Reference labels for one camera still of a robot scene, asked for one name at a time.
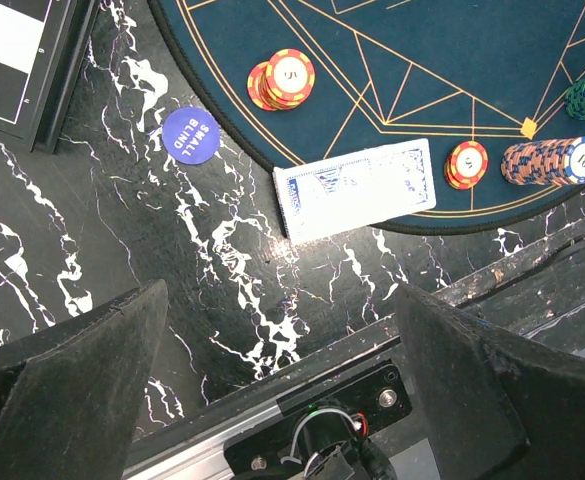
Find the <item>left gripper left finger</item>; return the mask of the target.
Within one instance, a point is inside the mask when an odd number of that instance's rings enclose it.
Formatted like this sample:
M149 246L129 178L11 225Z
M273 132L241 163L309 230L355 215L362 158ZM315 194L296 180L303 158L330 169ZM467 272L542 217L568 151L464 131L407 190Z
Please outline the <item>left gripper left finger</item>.
M122 477L167 309L153 280L0 347L0 479Z

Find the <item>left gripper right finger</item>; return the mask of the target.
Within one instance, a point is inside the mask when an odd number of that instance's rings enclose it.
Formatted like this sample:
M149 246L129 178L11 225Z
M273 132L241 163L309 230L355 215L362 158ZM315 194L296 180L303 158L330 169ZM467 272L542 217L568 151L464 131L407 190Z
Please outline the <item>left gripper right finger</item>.
M410 376L443 479L585 479L585 358L396 291Z

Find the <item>red chip stack bottom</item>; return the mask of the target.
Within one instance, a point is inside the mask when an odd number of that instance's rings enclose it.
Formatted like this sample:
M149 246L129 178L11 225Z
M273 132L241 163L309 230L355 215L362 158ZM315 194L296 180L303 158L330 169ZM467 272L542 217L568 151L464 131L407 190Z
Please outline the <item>red chip stack bottom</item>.
M485 147L473 140L458 144L444 164L448 184L457 190L475 187L488 168L488 154Z

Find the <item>playing card deck box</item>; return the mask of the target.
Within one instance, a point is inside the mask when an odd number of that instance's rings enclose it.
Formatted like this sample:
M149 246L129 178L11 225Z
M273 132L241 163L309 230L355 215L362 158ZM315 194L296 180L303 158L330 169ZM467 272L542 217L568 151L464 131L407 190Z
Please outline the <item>playing card deck box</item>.
M425 138L276 167L272 178L285 233L294 244L430 210L437 203Z

